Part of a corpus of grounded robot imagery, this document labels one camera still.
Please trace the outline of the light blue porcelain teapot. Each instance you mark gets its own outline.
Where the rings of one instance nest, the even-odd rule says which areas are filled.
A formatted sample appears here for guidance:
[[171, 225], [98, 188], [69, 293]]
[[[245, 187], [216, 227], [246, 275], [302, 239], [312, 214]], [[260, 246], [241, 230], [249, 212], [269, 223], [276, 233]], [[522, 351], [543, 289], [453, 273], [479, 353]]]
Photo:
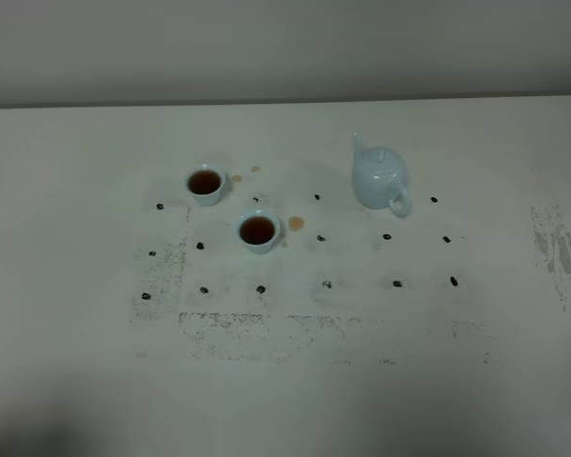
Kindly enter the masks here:
[[409, 172], [394, 149], [367, 147], [354, 131], [351, 182], [356, 199], [369, 209], [390, 209], [404, 218], [412, 210]]

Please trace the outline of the near blue porcelain teacup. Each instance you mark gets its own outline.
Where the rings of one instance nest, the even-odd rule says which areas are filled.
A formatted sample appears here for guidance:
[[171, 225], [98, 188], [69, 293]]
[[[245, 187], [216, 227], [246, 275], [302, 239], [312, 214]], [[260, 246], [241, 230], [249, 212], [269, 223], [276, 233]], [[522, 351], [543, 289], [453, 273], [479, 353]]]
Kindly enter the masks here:
[[279, 220], [270, 212], [255, 209], [242, 215], [236, 226], [236, 233], [244, 246], [253, 254], [268, 253], [281, 230]]

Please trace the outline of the blue porcelain teacup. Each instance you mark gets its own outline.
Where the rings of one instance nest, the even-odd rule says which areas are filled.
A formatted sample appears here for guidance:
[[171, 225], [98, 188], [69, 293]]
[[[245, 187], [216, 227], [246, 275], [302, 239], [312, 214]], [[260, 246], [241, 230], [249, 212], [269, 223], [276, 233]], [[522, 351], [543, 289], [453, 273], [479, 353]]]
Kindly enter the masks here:
[[215, 166], [203, 164], [192, 169], [184, 183], [186, 190], [199, 205], [213, 206], [222, 198], [226, 174]]
[[253, 254], [268, 253], [281, 230], [279, 220], [270, 212], [255, 209], [242, 215], [236, 226], [236, 233], [244, 246]]

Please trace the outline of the far blue porcelain teacup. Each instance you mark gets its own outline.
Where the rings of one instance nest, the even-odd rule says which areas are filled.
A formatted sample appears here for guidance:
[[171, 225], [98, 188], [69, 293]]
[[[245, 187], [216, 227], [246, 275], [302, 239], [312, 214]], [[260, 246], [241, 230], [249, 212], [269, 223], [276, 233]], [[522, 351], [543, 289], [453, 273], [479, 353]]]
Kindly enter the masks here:
[[192, 169], [184, 183], [186, 190], [199, 205], [213, 206], [222, 198], [226, 174], [215, 166], [203, 164]]

